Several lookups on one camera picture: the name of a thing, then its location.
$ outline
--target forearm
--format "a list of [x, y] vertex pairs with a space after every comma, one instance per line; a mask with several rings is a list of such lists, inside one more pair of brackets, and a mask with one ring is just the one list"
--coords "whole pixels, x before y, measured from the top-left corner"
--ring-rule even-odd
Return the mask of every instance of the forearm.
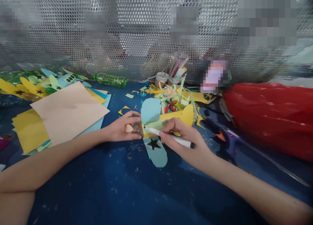
[[309, 224], [312, 208], [240, 168], [213, 156], [203, 169], [207, 175], [226, 185], [270, 224]]
[[35, 191], [71, 160], [105, 141], [96, 130], [30, 156], [0, 173], [0, 193]]

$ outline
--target perforated metal sheet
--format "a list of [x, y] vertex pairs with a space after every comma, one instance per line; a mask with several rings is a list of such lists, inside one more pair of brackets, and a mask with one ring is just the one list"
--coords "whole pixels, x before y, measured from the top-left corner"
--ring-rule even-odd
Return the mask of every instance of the perforated metal sheet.
[[[0, 4], [23, 18], [16, 27], [29, 26], [26, 41], [0, 41], [1, 70], [71, 66], [89, 77], [107, 72], [143, 80], [168, 66], [175, 55], [190, 58], [187, 80], [199, 82], [202, 56], [227, 56], [234, 83], [263, 82], [283, 69], [292, 55], [292, 47], [238, 45], [237, 0], [0, 0]], [[171, 7], [179, 6], [199, 9], [199, 33], [190, 42], [171, 39]], [[310, 1], [297, 0], [297, 7], [297, 36], [311, 38]], [[28, 12], [29, 18], [21, 12]], [[101, 20], [90, 20], [86, 12], [101, 12]], [[85, 26], [86, 17], [90, 27]]]

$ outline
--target plastic bottle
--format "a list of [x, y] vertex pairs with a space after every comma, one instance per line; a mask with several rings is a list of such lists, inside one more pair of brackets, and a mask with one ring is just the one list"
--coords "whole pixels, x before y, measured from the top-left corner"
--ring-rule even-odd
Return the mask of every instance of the plastic bottle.
[[93, 78], [100, 84], [112, 85], [122, 89], [124, 89], [127, 84], [125, 77], [113, 76], [106, 73], [98, 73], [97, 75], [93, 75]]
[[0, 78], [2, 78], [6, 82], [9, 82], [15, 86], [17, 84], [21, 84], [20, 77], [24, 77], [27, 79], [29, 76], [39, 75], [39, 74], [40, 72], [38, 71], [29, 71], [29, 70], [14, 71], [14, 72], [2, 71], [0, 72]]

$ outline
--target blue table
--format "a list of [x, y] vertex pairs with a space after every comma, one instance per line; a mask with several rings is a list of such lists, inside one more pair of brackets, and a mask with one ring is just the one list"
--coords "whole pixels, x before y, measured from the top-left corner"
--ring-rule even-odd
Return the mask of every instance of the blue table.
[[[119, 117], [124, 105], [140, 111], [141, 99], [125, 96], [142, 85], [128, 82], [126, 89], [91, 82], [95, 89], [112, 94], [110, 113], [103, 126]], [[11, 133], [11, 118], [30, 107], [0, 109], [0, 134]], [[211, 118], [222, 120], [212, 113]], [[209, 148], [220, 145], [207, 129], [196, 127]], [[68, 163], [36, 192], [28, 224], [256, 224], [261, 217], [243, 199], [204, 175], [167, 148], [168, 163], [156, 168], [142, 140], [107, 142]], [[277, 162], [313, 185], [313, 167], [295, 157], [262, 150]], [[0, 164], [10, 166], [22, 156], [17, 137], [0, 152]], [[238, 167], [280, 190], [313, 205], [306, 188], [245, 146], [237, 146]]]

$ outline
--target black star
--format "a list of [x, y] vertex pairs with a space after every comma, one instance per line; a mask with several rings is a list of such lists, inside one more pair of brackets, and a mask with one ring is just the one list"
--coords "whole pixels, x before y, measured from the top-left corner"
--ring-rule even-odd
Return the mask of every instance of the black star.
[[152, 150], [154, 151], [154, 148], [161, 148], [158, 144], [157, 144], [157, 140], [152, 140], [151, 139], [151, 142], [148, 143], [149, 146], [152, 147]]
[[24, 91], [16, 91], [15, 94], [18, 94], [18, 95], [22, 95], [23, 93], [25, 93]]

